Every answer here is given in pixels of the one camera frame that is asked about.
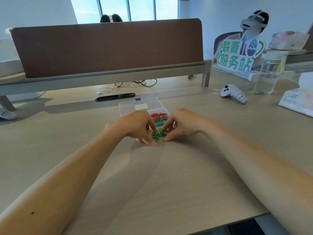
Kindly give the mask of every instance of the plastic storage box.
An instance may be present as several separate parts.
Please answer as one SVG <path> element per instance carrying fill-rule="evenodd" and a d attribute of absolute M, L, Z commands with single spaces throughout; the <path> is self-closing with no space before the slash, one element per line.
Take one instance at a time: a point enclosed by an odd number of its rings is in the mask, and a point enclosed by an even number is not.
<path fill-rule="evenodd" d="M 163 126 L 165 121 L 163 119 L 168 119 L 170 117 L 170 113 L 165 109 L 162 103 L 159 101 L 157 97 L 141 99 L 136 98 L 132 101 L 128 102 L 120 102 L 119 106 L 119 114 L 122 116 L 131 114 L 136 110 L 146 110 L 150 115 L 154 113 L 164 113 L 166 115 L 152 117 L 155 122 L 156 127 Z"/>

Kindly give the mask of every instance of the water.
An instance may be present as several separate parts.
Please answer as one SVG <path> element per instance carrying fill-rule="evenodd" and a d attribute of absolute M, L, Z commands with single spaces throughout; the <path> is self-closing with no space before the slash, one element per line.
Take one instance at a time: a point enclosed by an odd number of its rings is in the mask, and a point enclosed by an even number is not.
<path fill-rule="evenodd" d="M 271 94 L 274 90 L 277 80 L 278 76 L 275 73 L 260 74 L 254 87 L 254 92 L 264 95 Z"/>

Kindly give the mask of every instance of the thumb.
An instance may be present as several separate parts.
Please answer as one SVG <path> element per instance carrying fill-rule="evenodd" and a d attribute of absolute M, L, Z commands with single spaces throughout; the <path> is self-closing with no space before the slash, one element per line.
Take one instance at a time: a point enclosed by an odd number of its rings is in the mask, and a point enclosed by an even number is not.
<path fill-rule="evenodd" d="M 142 137 L 142 140 L 150 146 L 155 147 L 157 145 L 156 141 L 149 134 L 146 134 L 144 137 Z"/>
<path fill-rule="evenodd" d="M 172 130 L 168 133 L 168 135 L 166 135 L 166 137 L 164 138 L 164 140 L 166 142 L 168 141 L 171 141 L 175 138 L 177 138 L 178 136 L 182 135 L 182 131 L 180 129 L 175 129 L 175 130 Z"/>

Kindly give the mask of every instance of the window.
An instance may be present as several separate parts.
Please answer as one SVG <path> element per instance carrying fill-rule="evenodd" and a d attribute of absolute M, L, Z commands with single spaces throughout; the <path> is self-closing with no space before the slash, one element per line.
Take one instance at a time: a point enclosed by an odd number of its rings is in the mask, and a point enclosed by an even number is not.
<path fill-rule="evenodd" d="M 123 21 L 128 20 L 126 0 L 100 0 L 102 13 L 111 16 L 118 14 Z"/>
<path fill-rule="evenodd" d="M 129 0 L 132 21 L 154 20 L 153 0 Z"/>
<path fill-rule="evenodd" d="M 96 0 L 71 0 L 78 24 L 99 23 L 100 13 Z"/>
<path fill-rule="evenodd" d="M 178 0 L 71 1 L 78 24 L 99 23 L 103 14 L 118 14 L 123 21 L 177 19 Z"/>
<path fill-rule="evenodd" d="M 177 19 L 177 12 L 177 0 L 156 0 L 157 20 Z"/>

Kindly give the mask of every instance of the left hand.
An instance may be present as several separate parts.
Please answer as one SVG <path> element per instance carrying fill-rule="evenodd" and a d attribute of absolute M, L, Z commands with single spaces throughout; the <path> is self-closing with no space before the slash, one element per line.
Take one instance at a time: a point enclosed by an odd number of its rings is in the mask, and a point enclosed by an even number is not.
<path fill-rule="evenodd" d="M 156 146 L 156 141 L 149 135 L 149 126 L 156 129 L 153 119 L 146 110 L 137 110 L 129 115 L 125 115 L 115 122 L 122 127 L 125 136 L 135 138 L 138 142 L 145 142 L 150 146 Z"/>

